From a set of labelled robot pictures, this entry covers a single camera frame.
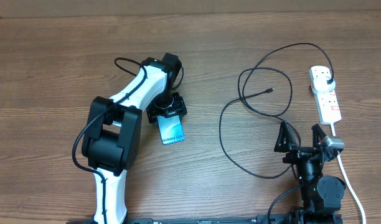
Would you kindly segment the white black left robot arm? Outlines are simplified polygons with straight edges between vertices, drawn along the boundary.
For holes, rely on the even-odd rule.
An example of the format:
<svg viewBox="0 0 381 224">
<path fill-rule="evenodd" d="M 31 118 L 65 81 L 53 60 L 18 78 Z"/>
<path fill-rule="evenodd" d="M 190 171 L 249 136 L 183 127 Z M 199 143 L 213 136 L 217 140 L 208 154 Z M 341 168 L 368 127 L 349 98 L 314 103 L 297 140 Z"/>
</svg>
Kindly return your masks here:
<svg viewBox="0 0 381 224">
<path fill-rule="evenodd" d="M 181 119 L 187 108 L 176 91 L 184 68 L 177 55 L 137 62 L 139 72 L 119 93 L 96 97 L 87 124 L 72 146 L 73 163 L 96 183 L 96 211 L 88 223 L 126 223 L 126 176 L 141 143 L 143 113 L 159 128 L 163 145 L 185 140 Z"/>
</svg>

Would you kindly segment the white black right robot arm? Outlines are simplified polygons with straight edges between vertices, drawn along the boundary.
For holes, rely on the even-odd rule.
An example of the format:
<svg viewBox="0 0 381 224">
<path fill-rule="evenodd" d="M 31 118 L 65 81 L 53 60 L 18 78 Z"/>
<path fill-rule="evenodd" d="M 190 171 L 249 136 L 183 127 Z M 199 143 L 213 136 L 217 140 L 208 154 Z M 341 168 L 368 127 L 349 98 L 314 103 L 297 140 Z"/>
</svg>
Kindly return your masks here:
<svg viewBox="0 0 381 224">
<path fill-rule="evenodd" d="M 343 140 L 327 135 L 318 124 L 311 128 L 313 145 L 302 147 L 286 121 L 281 122 L 275 152 L 284 153 L 283 163 L 296 167 L 299 185 L 279 195 L 270 205 L 267 223 L 342 223 L 336 212 L 341 209 L 346 183 L 334 176 L 324 175 L 326 162 L 335 159 L 343 150 Z M 273 215 L 274 205 L 284 196 L 300 191 L 302 206 L 284 215 Z"/>
</svg>

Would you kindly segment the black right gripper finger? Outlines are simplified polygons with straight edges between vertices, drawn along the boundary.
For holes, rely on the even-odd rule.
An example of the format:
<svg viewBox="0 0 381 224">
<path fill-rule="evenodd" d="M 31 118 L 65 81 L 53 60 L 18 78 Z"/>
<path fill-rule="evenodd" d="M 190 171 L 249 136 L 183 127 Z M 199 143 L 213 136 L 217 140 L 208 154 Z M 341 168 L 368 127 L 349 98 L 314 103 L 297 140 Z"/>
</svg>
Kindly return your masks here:
<svg viewBox="0 0 381 224">
<path fill-rule="evenodd" d="M 312 126 L 311 130 L 313 132 L 313 147 L 316 149 L 321 149 L 325 146 L 323 139 L 326 137 L 326 133 L 318 124 Z"/>
<path fill-rule="evenodd" d="M 297 146 L 296 140 L 290 130 L 289 124 L 282 121 L 276 144 L 274 147 L 275 152 L 290 152 Z"/>
</svg>

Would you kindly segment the Samsung Galaxy smartphone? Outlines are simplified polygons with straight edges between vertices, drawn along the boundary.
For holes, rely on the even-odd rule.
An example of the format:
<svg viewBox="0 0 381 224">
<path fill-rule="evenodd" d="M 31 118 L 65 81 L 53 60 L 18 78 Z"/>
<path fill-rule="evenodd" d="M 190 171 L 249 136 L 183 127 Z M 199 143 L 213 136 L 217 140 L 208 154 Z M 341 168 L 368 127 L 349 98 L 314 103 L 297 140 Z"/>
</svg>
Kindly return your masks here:
<svg viewBox="0 0 381 224">
<path fill-rule="evenodd" d="M 174 144 L 185 140 L 185 134 L 179 116 L 170 118 L 158 116 L 158 126 L 163 145 Z"/>
</svg>

